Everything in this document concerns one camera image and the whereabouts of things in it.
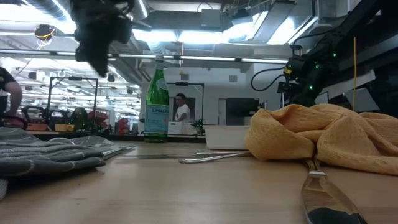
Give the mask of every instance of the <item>gray striped cloth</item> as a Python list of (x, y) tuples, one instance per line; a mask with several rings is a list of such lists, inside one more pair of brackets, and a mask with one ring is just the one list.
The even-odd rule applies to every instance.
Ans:
[(8, 177), (104, 166), (103, 152), (117, 148), (98, 136), (43, 142), (21, 129), (0, 128), (0, 200), (6, 194)]

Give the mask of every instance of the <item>white container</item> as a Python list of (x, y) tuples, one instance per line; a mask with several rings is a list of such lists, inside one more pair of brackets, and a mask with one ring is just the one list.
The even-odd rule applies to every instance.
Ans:
[(209, 149), (246, 150), (244, 135), (249, 126), (204, 125)]
[(167, 134), (182, 134), (182, 122), (169, 121)]

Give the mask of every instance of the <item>white wall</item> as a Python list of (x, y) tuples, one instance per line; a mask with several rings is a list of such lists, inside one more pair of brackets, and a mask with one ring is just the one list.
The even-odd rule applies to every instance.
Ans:
[[(254, 72), (258, 72), (266, 68), (277, 68), (282, 65), (264, 65), (255, 64), (246, 73), (241, 73), (240, 69), (233, 68), (184, 68), (184, 73), (190, 75), (189, 83), (203, 83), (205, 84), (204, 95), (204, 110), (203, 119), (207, 124), (218, 124), (218, 100), (220, 98), (259, 98), (260, 102), (267, 101), (267, 109), (276, 110), (280, 105), (280, 94), (276, 93), (276, 82), (267, 91), (256, 92), (250, 86), (250, 79)], [(149, 74), (153, 74), (153, 70), (148, 70)], [(180, 69), (167, 68), (165, 69), (165, 79), (167, 82), (180, 82)], [(278, 72), (267, 72), (259, 75), (255, 79), (255, 86), (257, 88), (264, 88), (276, 76), (280, 75)], [(237, 75), (238, 82), (230, 83), (229, 75)], [(169, 95), (175, 96), (177, 93), (184, 93), (187, 97), (195, 98), (196, 110), (195, 119), (201, 116), (201, 86), (175, 86), (169, 85)], [(141, 100), (141, 115), (145, 114), (145, 94), (147, 87), (142, 87), (142, 100)]]

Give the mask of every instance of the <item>white shirt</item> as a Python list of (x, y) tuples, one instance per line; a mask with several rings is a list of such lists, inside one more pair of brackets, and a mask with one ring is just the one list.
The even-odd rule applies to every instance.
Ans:
[(177, 112), (175, 114), (175, 120), (178, 121), (178, 119), (181, 117), (181, 115), (186, 114), (187, 116), (185, 117), (185, 119), (183, 119), (181, 122), (183, 123), (189, 123), (190, 120), (190, 110), (189, 107), (184, 104), (180, 107), (178, 107)]

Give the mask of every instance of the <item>black shirt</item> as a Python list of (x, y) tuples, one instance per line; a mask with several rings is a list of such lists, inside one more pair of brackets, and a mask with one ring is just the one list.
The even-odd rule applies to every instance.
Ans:
[(6, 91), (6, 85), (14, 81), (14, 77), (5, 68), (0, 67), (0, 90)]

